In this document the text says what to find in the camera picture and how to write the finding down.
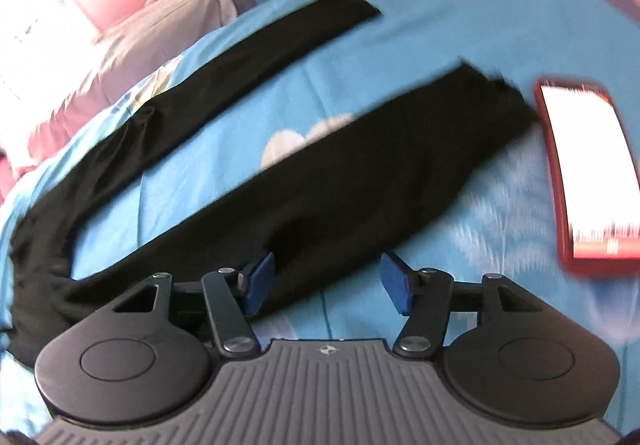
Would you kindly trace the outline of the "black pants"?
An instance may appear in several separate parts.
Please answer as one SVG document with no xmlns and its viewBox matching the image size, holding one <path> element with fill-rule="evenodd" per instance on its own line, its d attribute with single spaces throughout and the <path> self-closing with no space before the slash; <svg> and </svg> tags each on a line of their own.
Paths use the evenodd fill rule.
<svg viewBox="0 0 640 445">
<path fill-rule="evenodd" d="M 228 192 L 107 269 L 72 276 L 81 225 L 209 121 L 314 49 L 374 19 L 363 0 L 317 0 L 273 21 L 144 104 L 15 227 L 9 352 L 32 367 L 49 342 L 157 272 L 195 281 L 272 254 L 280 309 L 442 215 L 471 174 L 536 123 L 470 64 L 386 101 Z"/>
</svg>

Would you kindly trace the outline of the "red-cased smartphone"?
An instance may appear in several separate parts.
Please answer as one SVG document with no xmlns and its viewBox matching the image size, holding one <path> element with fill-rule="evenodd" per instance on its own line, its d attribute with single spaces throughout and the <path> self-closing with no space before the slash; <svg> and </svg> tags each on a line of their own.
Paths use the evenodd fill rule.
<svg viewBox="0 0 640 445">
<path fill-rule="evenodd" d="M 637 276 L 639 177 L 610 93 L 558 76 L 538 79 L 534 93 L 562 266 L 580 277 Z"/>
</svg>

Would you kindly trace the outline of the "blue floral bedsheet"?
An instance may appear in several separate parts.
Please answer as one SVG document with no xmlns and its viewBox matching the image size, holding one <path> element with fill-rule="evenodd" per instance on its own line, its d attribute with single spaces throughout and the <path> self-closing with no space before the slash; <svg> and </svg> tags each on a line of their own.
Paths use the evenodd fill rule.
<svg viewBox="0 0 640 445">
<path fill-rule="evenodd" d="M 309 1 L 262 4 L 143 79 L 16 185 L 2 205 L 2 239 L 142 101 Z M 501 74 L 525 96 L 542 74 L 597 80 L 613 95 L 629 140 L 638 142 L 639 26 L 611 0 L 367 1 L 380 9 L 380 20 L 255 90 L 96 214 L 78 236 L 74 277 L 115 263 L 265 165 L 460 60 Z M 539 131 L 482 168 L 448 213 L 399 254 L 461 280 L 506 275 L 608 341 L 622 376 L 606 417 L 618 431 L 638 428 L 639 281 L 582 280 L 562 271 Z"/>
</svg>

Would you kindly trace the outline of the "grey pillow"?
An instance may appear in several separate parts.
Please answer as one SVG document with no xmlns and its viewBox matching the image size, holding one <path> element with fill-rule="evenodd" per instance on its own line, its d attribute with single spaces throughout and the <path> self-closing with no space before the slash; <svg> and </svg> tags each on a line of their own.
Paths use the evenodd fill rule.
<svg viewBox="0 0 640 445">
<path fill-rule="evenodd" d="M 148 0 L 90 45 L 58 44 L 35 74 L 16 147 L 2 145 L 12 165 L 30 168 L 50 158 L 130 87 L 237 16 L 232 0 Z"/>
</svg>

